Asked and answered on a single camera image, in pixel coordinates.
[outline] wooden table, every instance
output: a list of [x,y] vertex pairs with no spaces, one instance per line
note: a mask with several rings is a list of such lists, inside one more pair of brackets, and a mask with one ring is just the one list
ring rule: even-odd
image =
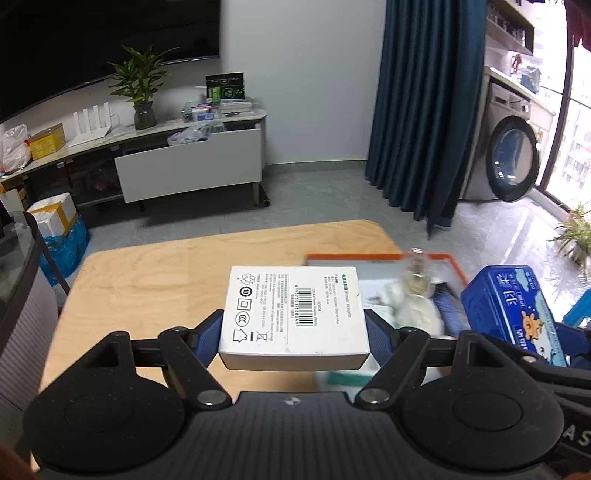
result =
[[[400,253],[368,220],[230,233],[99,252],[82,265],[51,344],[42,388],[114,330],[155,338],[194,327],[223,308],[233,265],[301,265],[310,253]],[[236,398],[241,391],[314,391],[310,372],[210,372]],[[164,383],[157,368],[140,375]]]

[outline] washing machine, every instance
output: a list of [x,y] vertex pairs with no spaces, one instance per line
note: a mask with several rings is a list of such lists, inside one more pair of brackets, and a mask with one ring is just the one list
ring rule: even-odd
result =
[[530,123],[531,104],[494,79],[462,200],[515,202],[534,186],[540,170],[538,142]]

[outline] potted plant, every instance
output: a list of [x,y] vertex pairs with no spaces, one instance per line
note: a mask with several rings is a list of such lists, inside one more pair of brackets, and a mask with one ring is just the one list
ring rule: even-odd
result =
[[144,53],[123,46],[131,58],[119,65],[111,63],[115,73],[111,76],[117,82],[111,87],[117,88],[111,95],[129,97],[135,108],[135,129],[143,130],[156,125],[156,116],[152,110],[152,96],[160,90],[164,82],[158,83],[166,75],[162,68],[162,57],[170,50],[159,53],[153,46]]
[[550,242],[558,242],[560,250],[577,264],[586,266],[587,258],[591,254],[591,222],[587,219],[591,210],[587,210],[584,203],[571,210],[568,218],[558,227],[561,233]]

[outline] white foam box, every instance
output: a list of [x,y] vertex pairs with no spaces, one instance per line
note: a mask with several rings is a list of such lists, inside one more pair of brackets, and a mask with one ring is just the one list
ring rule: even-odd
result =
[[76,207],[69,193],[39,200],[27,212],[35,217],[43,238],[66,235],[77,217]]
[[360,368],[369,341],[354,267],[232,267],[219,354],[227,368]]

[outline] white drawer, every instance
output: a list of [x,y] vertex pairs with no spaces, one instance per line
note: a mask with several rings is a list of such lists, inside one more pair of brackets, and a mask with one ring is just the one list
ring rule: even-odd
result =
[[115,159],[126,202],[261,181],[260,129],[213,134],[209,140]]

